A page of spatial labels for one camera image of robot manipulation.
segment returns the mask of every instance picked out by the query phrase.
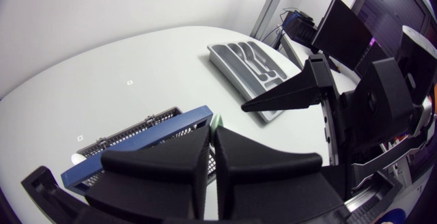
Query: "computer monitor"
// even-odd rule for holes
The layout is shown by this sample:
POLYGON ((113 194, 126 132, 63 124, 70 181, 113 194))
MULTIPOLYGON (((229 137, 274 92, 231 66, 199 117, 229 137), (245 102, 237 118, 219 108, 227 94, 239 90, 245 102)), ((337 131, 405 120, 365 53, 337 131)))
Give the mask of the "computer monitor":
POLYGON ((372 39, 363 22, 341 0, 332 0, 312 45, 354 70, 372 39))
POLYGON ((376 42, 375 38, 372 38, 369 43, 368 51, 366 51, 360 63, 355 68, 355 73, 362 78, 367 69, 370 67, 371 63, 386 59, 387 57, 388 56, 381 49, 381 46, 376 42))
POLYGON ((424 34, 432 20, 422 0, 355 0, 352 11, 389 57, 396 56, 403 25, 424 34))

